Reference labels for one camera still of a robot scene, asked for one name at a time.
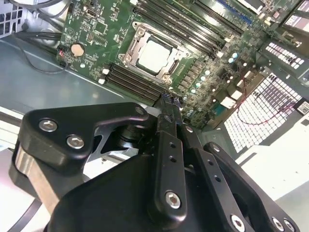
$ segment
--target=red wire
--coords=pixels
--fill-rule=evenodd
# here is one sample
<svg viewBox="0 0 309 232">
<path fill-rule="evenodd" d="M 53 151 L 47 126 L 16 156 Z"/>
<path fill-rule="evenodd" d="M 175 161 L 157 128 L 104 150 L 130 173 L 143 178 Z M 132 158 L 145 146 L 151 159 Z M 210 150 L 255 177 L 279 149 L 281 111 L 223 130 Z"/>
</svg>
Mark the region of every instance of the red wire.
<svg viewBox="0 0 309 232">
<path fill-rule="evenodd" d="M 284 108 L 280 109 L 277 113 L 275 113 L 272 117 L 270 117 L 269 119 L 265 120 L 264 122 L 260 122 L 260 123 L 250 123 L 250 122 L 245 122 L 243 121 L 240 116 L 239 116 L 239 109 L 241 107 L 241 105 L 245 102 L 245 100 L 247 99 L 247 89 L 246 89 L 246 83 L 245 83 L 245 78 L 244 76 L 242 77 L 242 81 L 243 81 L 243 86 L 245 88 L 245 96 L 244 98 L 242 99 L 241 103 L 239 104 L 238 108 L 237 108 L 237 117 L 238 119 L 243 123 L 243 124 L 247 124 L 247 125 L 254 125 L 254 126 L 257 126 L 257 125 L 262 125 L 264 123 L 268 123 L 270 120 L 272 120 L 274 117 L 276 117 L 278 114 L 280 114 L 281 112 L 284 112 L 286 110 L 289 110 L 291 109 L 295 103 L 290 103 L 288 104 L 287 106 L 285 106 Z"/>
</svg>

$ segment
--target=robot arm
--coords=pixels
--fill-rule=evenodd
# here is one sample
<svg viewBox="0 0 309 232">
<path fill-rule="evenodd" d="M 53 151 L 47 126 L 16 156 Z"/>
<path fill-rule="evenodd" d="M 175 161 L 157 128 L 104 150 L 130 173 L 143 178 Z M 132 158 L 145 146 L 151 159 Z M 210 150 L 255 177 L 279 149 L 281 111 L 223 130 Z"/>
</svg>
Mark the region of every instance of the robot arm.
<svg viewBox="0 0 309 232">
<path fill-rule="evenodd" d="M 202 147 L 173 99 L 152 109 L 128 102 L 24 116 L 10 176 L 50 212 L 46 231 L 299 231 L 221 147 Z M 138 155 L 84 180 L 88 160 L 129 147 Z"/>
</svg>

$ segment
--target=motherboard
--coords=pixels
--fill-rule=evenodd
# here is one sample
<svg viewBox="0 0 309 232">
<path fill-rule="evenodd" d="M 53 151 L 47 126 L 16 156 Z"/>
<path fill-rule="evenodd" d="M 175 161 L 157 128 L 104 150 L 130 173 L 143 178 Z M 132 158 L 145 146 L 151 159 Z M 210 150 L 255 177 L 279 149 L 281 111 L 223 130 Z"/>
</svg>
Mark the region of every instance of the motherboard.
<svg viewBox="0 0 309 232">
<path fill-rule="evenodd" d="M 256 53 L 296 0 L 74 0 L 60 62 L 101 85 L 152 105 L 180 99 L 196 128 L 236 107 L 257 74 Z"/>
</svg>

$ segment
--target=silver screw head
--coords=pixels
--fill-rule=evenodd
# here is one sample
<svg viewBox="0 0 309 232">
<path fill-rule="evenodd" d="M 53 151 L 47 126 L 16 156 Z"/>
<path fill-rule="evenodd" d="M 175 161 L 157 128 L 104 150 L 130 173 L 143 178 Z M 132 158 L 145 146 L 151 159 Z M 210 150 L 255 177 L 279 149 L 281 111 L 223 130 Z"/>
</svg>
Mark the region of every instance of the silver screw head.
<svg viewBox="0 0 309 232">
<path fill-rule="evenodd" d="M 180 199 L 174 192 L 167 192 L 165 194 L 165 200 L 173 209 L 179 209 L 180 207 Z"/>
<path fill-rule="evenodd" d="M 219 151 L 220 151 L 220 149 L 218 148 L 218 146 L 215 145 L 215 144 L 212 145 L 212 148 L 213 148 L 216 152 L 219 152 Z"/>
<path fill-rule="evenodd" d="M 189 127 L 189 126 L 185 126 L 185 128 L 187 129 L 187 131 L 189 131 L 190 133 L 193 133 L 193 130 L 192 130 L 192 128 L 191 127 Z"/>
<path fill-rule="evenodd" d="M 272 218 L 272 221 L 274 222 L 275 226 L 278 230 L 284 231 L 284 227 L 282 226 L 281 222 L 278 221 L 275 217 Z"/>
<path fill-rule="evenodd" d="M 143 30 L 139 30 L 137 33 L 138 33 L 139 36 L 142 36 L 142 35 L 144 35 L 145 32 Z"/>
<path fill-rule="evenodd" d="M 287 226 L 292 232 L 295 232 L 294 226 L 293 226 L 287 219 L 285 219 L 285 220 L 283 220 L 283 221 L 284 221 L 284 223 L 286 224 L 286 226 Z"/>
<path fill-rule="evenodd" d="M 135 110 L 136 110 L 136 112 L 139 113 L 140 115 L 143 115 L 143 114 L 144 114 L 144 111 L 143 111 L 141 108 L 139 108 L 139 107 L 135 107 Z"/>
<path fill-rule="evenodd" d="M 231 222 L 239 232 L 245 232 L 245 224 L 243 224 L 242 220 L 238 216 L 232 214 Z"/>
<path fill-rule="evenodd" d="M 84 141 L 78 135 L 71 135 L 67 138 L 67 144 L 74 149 L 81 149 L 84 146 Z"/>
<path fill-rule="evenodd" d="M 41 120 L 39 122 L 39 127 L 43 131 L 53 132 L 53 131 L 57 130 L 58 125 L 56 124 L 56 122 L 54 122 L 50 119 L 44 119 L 44 120 Z"/>
<path fill-rule="evenodd" d="M 130 55 L 126 55 L 125 61 L 131 62 L 131 60 L 132 60 L 132 57 Z"/>
</svg>

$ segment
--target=sticker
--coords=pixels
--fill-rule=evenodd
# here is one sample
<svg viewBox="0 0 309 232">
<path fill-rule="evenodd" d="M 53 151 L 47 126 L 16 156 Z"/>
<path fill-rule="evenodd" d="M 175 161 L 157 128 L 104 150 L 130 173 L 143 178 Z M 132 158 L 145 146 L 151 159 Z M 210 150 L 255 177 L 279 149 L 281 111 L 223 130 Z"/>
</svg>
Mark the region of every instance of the sticker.
<svg viewBox="0 0 309 232">
<path fill-rule="evenodd" d="M 303 115 L 309 112 L 309 103 L 304 101 L 298 108 L 298 111 L 300 111 Z"/>
</svg>

